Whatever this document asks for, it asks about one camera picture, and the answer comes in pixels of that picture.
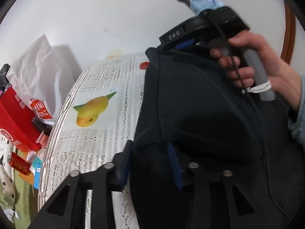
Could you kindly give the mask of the white black dotted cloth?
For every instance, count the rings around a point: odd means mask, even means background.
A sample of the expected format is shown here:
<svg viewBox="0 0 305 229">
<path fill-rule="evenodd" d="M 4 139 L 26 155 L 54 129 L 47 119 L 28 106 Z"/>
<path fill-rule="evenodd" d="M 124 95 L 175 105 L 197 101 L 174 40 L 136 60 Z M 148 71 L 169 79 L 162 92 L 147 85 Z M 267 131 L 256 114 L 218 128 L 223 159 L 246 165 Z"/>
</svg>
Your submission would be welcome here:
<svg viewBox="0 0 305 229">
<path fill-rule="evenodd" d="M 8 220 L 14 224 L 15 198 L 14 170 L 8 164 L 8 154 L 14 150 L 10 141 L 1 134 L 1 208 Z"/>
</svg>

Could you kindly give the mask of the white Miniso paper bag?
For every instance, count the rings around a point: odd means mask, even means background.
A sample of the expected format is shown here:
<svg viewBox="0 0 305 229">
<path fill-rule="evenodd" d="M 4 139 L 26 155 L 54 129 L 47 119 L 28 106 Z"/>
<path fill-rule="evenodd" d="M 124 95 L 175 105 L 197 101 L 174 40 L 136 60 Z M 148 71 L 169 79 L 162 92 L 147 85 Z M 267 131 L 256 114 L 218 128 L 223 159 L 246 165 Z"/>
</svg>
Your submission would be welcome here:
<svg viewBox="0 0 305 229">
<path fill-rule="evenodd" d="M 35 116 L 51 126 L 75 83 L 71 71 L 60 62 L 45 35 L 12 64 L 6 77 Z"/>
</svg>

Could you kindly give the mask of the red shopping bag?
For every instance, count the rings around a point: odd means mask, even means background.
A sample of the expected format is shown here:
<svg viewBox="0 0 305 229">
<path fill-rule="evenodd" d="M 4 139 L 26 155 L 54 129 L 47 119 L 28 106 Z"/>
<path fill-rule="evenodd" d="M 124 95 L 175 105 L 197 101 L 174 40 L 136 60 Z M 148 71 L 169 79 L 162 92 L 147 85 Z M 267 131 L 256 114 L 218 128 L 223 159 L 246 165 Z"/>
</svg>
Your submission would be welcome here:
<svg viewBox="0 0 305 229">
<path fill-rule="evenodd" d="M 10 86 L 1 96 L 1 134 L 22 152 L 47 146 L 51 127 L 38 120 Z"/>
</svg>

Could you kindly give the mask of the fruit print lace tablecloth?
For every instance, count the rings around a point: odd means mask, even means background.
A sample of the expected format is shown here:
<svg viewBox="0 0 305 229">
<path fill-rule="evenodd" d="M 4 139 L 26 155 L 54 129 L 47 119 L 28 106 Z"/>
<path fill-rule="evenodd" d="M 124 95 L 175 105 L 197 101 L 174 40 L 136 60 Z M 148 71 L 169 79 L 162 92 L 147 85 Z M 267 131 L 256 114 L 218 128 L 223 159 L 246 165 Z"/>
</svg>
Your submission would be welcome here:
<svg viewBox="0 0 305 229">
<path fill-rule="evenodd" d="M 72 171 L 96 170 L 133 139 L 148 59 L 134 53 L 99 60 L 78 78 L 53 126 L 44 156 L 39 203 Z"/>
</svg>

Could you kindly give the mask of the brown wooden door frame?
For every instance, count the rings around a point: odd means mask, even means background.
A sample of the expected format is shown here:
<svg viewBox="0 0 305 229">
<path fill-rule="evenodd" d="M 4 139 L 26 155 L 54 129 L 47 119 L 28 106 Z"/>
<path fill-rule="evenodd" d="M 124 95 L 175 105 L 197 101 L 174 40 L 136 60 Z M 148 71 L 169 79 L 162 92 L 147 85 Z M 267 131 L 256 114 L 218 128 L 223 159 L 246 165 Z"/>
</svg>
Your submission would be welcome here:
<svg viewBox="0 0 305 229">
<path fill-rule="evenodd" d="M 281 58 L 288 64 L 291 63 L 296 38 L 296 16 L 287 1 L 284 1 L 285 9 L 285 33 Z"/>
</svg>

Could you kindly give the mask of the dark checked clothes pile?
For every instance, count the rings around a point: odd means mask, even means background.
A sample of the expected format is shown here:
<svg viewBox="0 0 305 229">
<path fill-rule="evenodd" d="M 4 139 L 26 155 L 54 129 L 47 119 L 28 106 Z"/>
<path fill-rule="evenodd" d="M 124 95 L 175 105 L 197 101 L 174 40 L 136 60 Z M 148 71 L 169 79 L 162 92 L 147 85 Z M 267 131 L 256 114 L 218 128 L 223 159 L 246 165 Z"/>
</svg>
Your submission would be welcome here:
<svg viewBox="0 0 305 229">
<path fill-rule="evenodd" d="M 0 90 L 4 92 L 6 90 L 6 87 L 9 83 L 6 74 L 8 73 L 10 69 L 9 64 L 4 64 L 3 67 L 0 69 Z"/>
</svg>

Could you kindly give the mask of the black sweatshirt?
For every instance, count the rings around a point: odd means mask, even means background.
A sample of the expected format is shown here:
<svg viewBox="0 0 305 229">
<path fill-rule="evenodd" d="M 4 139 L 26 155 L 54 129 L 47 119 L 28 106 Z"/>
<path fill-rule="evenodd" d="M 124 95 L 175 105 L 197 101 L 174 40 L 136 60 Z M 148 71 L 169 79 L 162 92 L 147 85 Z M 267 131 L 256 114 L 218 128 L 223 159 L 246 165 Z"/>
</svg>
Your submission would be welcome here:
<svg viewBox="0 0 305 229">
<path fill-rule="evenodd" d="M 248 96 L 197 55 L 150 48 L 146 56 L 130 168 L 139 227 L 168 228 L 172 144 L 182 163 L 233 171 L 237 228 L 304 228 L 304 150 L 283 98 Z"/>
</svg>

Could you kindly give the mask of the red drink can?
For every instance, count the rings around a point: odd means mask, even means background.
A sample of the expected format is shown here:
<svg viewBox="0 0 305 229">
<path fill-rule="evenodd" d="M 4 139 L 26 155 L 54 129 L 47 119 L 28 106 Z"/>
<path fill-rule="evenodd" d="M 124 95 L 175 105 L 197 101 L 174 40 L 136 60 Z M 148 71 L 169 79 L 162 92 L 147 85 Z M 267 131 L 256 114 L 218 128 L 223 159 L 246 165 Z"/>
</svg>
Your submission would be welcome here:
<svg viewBox="0 0 305 229">
<path fill-rule="evenodd" d="M 21 174 L 25 176 L 30 174 L 30 164 L 15 152 L 10 152 L 8 154 L 7 161 L 13 169 L 20 172 Z"/>
</svg>

